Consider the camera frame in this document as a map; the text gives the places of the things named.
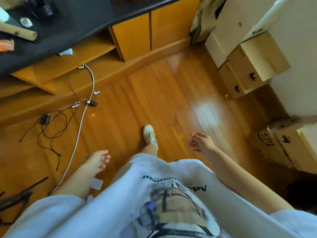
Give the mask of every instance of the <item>t-shirt sleeve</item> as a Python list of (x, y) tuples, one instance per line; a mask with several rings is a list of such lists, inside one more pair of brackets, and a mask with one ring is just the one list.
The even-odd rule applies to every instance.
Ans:
[(270, 215), (302, 238), (317, 237), (317, 216), (301, 210), (280, 210)]
[(87, 204), (76, 196), (50, 196), (36, 201), (11, 226), (4, 238), (46, 237)]

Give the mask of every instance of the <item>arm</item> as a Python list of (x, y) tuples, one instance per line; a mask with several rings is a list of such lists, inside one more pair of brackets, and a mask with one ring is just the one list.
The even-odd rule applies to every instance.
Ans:
[(189, 147), (204, 154), (214, 168), (217, 178), (225, 186), (268, 215), (283, 209), (293, 209), (278, 194), (218, 149), (208, 135), (193, 133), (191, 136), (192, 139), (188, 141)]
[(100, 171), (103, 171), (109, 163), (110, 155), (107, 150), (97, 151), (89, 155), (85, 161), (61, 187), (52, 194), (77, 196), (87, 200), (91, 179)]

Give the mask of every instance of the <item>white cable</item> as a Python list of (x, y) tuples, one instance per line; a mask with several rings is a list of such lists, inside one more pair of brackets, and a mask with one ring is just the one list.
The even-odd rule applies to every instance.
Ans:
[[(88, 100), (88, 101), (91, 101), (91, 98), (93, 97), (93, 92), (94, 92), (94, 90), (95, 90), (95, 78), (94, 78), (93, 72), (90, 70), (90, 68), (89, 68), (86, 64), (84, 64), (84, 66), (85, 66), (85, 68), (88, 69), (88, 71), (89, 71), (90, 74), (91, 74), (91, 77), (93, 78), (93, 91), (91, 92), (90, 98), (89, 98), (89, 100)], [(81, 116), (81, 121), (80, 121), (80, 125), (79, 125), (77, 140), (76, 140), (76, 144), (75, 144), (75, 147), (74, 147), (74, 150), (73, 150), (72, 157), (70, 158), (70, 161), (69, 161), (68, 166), (67, 166), (67, 168), (66, 168), (66, 170), (65, 170), (65, 173), (63, 174), (63, 177), (61, 178), (61, 181), (60, 181), (60, 182), (58, 183), (58, 185), (54, 188), (54, 190), (52, 191), (52, 193), (57, 189), (58, 186), (60, 186), (61, 182), (63, 181), (63, 179), (64, 179), (64, 177), (65, 177), (65, 175), (66, 175), (66, 173), (67, 173), (67, 171), (68, 171), (68, 168), (69, 168), (69, 166), (70, 166), (70, 163), (71, 163), (72, 160), (73, 160), (73, 157), (74, 157), (74, 154), (75, 154), (75, 151), (76, 151), (76, 148), (77, 148), (78, 140), (79, 140), (79, 134), (80, 134), (80, 130), (81, 130), (82, 121), (83, 121), (83, 119), (84, 119), (84, 115), (85, 115), (85, 112), (86, 112), (87, 107), (88, 107), (88, 104), (86, 104), (86, 107), (85, 107), (85, 109), (84, 109), (84, 112), (82, 113), (82, 116)]]

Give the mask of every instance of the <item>black countertop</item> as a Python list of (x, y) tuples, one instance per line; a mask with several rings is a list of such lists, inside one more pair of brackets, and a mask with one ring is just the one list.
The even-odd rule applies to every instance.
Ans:
[(58, 54), (75, 43), (122, 21), (137, 17), (178, 0), (55, 0), (58, 13), (52, 20), (38, 20), (25, 8), (8, 11), (19, 20), (31, 19), (38, 39), (29, 42), (13, 38), (16, 49), (0, 52), (0, 74), (10, 74), (40, 60)]

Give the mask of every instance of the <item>shoe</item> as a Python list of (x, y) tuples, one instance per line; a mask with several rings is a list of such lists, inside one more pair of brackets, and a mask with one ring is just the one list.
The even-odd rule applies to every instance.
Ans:
[(156, 146), (156, 150), (159, 150), (159, 146), (158, 143), (156, 141), (155, 138), (155, 133), (154, 133), (154, 129), (151, 125), (145, 125), (144, 129), (143, 129), (143, 135), (144, 135), (144, 139), (147, 143), (147, 145), (149, 144), (154, 144)]

